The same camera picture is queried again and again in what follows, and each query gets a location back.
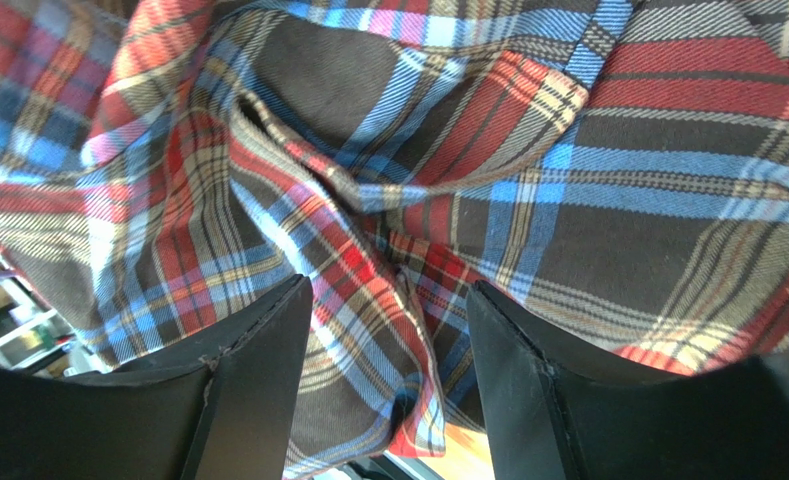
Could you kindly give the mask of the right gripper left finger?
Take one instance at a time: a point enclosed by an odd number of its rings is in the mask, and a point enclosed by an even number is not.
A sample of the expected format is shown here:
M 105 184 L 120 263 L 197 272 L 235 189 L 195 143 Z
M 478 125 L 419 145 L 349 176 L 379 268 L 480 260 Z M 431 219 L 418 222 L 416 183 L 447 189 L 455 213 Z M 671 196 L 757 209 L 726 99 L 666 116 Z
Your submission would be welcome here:
M 224 320 L 106 373 L 70 381 L 108 416 L 94 426 L 109 479 L 278 479 L 309 335 L 295 275 Z

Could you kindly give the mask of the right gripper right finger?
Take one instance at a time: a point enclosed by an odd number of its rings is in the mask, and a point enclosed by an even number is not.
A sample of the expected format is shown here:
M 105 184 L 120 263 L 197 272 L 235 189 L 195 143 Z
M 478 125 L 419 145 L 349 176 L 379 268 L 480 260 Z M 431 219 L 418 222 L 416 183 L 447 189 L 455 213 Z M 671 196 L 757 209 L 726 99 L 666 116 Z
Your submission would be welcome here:
M 499 479 L 689 479 L 689 429 L 669 416 L 677 375 L 594 346 L 489 283 L 467 321 Z

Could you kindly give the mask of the plaid long sleeve shirt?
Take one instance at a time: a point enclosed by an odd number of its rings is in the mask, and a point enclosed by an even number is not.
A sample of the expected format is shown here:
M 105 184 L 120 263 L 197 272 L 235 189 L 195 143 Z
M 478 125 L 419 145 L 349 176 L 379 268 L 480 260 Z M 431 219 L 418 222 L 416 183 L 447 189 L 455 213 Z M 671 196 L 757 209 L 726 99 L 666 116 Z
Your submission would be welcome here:
M 0 248 L 117 368 L 313 286 L 284 475 L 479 428 L 466 293 L 789 348 L 789 1 L 0 1 Z

